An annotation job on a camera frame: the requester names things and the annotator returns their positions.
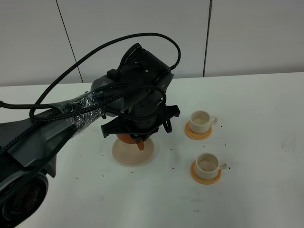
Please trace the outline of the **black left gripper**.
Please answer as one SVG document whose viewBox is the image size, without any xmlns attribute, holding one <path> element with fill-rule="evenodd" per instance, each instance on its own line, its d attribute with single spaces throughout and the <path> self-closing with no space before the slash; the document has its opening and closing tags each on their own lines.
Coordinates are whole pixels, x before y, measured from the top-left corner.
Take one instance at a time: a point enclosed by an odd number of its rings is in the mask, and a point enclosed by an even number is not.
<svg viewBox="0 0 304 228">
<path fill-rule="evenodd" d="M 143 99 L 129 107 L 124 99 L 119 99 L 104 108 L 113 120 L 101 126 L 104 137 L 110 134 L 126 134 L 135 142 L 146 141 L 163 126 L 167 133 L 172 131 L 171 118 L 179 117 L 177 105 L 167 106 L 161 99 Z"/>
</svg>

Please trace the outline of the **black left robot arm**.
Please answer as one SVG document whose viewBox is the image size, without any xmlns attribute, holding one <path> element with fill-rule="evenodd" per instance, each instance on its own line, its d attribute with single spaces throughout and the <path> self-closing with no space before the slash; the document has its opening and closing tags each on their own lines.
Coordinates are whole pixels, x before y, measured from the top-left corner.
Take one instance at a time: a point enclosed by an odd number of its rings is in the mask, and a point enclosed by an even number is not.
<svg viewBox="0 0 304 228">
<path fill-rule="evenodd" d="M 0 125 L 0 225 L 12 228 L 30 217 L 48 192 L 48 178 L 57 174 L 57 154 L 79 132 L 99 118 L 114 120 L 102 126 L 104 136 L 129 135 L 142 143 L 160 126 L 171 131 L 176 105 L 166 105 L 173 79 L 168 66 L 140 44 L 133 45 L 116 69 L 95 80 L 91 89 L 71 100 L 13 105 L 28 109 L 27 119 Z"/>
</svg>

